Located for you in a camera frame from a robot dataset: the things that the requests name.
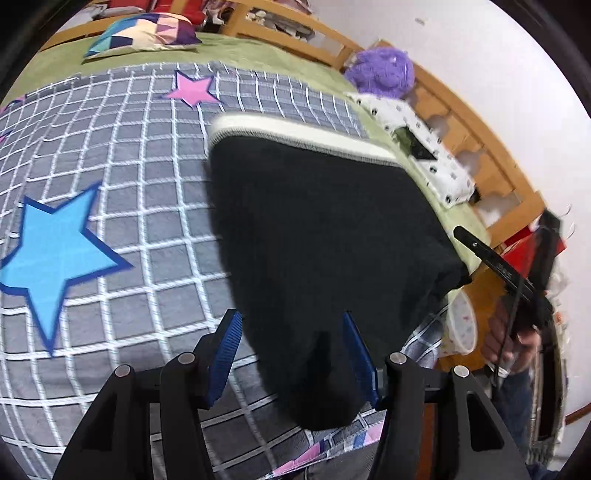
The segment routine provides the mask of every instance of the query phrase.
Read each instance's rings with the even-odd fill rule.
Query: person
[[[505,302],[499,301],[494,314],[488,320],[489,332],[485,335],[481,349],[482,356],[490,363],[498,360],[501,343],[505,339],[507,321]],[[499,389],[497,398],[493,400],[493,405],[519,451],[525,456],[529,444],[532,406],[530,366],[540,348],[541,337],[534,329],[527,329],[518,332],[516,340],[518,345],[510,338],[506,341],[503,360],[513,361],[513,365],[510,375]],[[554,480],[559,473],[549,471],[539,463],[527,465],[527,468],[532,480]]]

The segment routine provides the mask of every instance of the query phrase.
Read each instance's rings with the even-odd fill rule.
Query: gray plaid blanket
[[[213,77],[209,91],[221,103],[191,108],[161,98],[174,88],[176,70]],[[78,76],[0,114],[0,257],[19,244],[24,196],[57,207],[100,182],[87,227],[134,266],[67,290],[53,358],[25,297],[0,297],[0,434],[31,478],[51,478],[119,364],[164,365],[192,350],[233,306],[204,188],[208,127],[224,111],[278,115],[366,137],[341,99],[289,77],[214,62]],[[426,319],[405,351],[432,366],[440,338],[441,323]],[[326,445],[324,457],[338,455],[350,449],[347,439],[383,419],[366,408],[347,428],[304,431],[278,411],[256,362],[243,338],[224,395],[200,413],[218,478],[272,476],[318,442]],[[159,479],[165,472],[157,408],[152,413]]]

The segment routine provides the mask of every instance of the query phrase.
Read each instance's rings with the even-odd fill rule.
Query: purple fluffy cushion
[[[400,98],[414,86],[413,62],[397,48],[373,48],[357,55],[345,78],[360,93]]]

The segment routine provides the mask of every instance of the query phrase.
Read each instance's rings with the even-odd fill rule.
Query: green bed sheet
[[[345,93],[355,91],[355,88],[335,69],[301,59],[272,45],[257,40],[216,34],[199,33],[197,36],[203,43],[193,50],[143,51],[89,61],[83,61],[83,55],[94,42],[94,38],[84,38],[55,46],[35,55],[2,101],[2,105],[25,93],[75,74],[84,76],[104,72],[114,67],[159,62],[207,63],[208,61],[220,61],[238,68],[264,70],[297,78],[315,90],[344,99],[346,99]],[[367,112],[353,102],[350,104],[357,112],[370,139],[394,152],[398,162],[414,179],[437,213],[441,224],[449,237],[452,238],[458,254],[470,272],[474,271],[480,261],[466,247],[453,239],[452,232],[457,225],[462,225],[482,241],[489,243],[490,237],[476,213],[467,204],[445,209],[425,185],[424,177],[413,160],[408,158],[392,142],[389,135]]]

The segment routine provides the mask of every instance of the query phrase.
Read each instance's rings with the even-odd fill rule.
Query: metal screw
[[[193,355],[191,352],[181,353],[178,356],[178,362],[183,365],[192,364],[194,360],[195,355]]]
[[[127,377],[131,372],[131,367],[129,365],[120,365],[115,368],[115,375],[118,377]]]
[[[391,353],[390,354],[390,361],[393,364],[402,365],[404,362],[406,362],[406,355],[404,355],[404,353],[400,353],[400,352]]]
[[[468,370],[468,368],[464,367],[463,365],[456,365],[455,367],[453,367],[453,372],[458,377],[462,378],[466,378],[468,375],[470,375],[470,371]]]

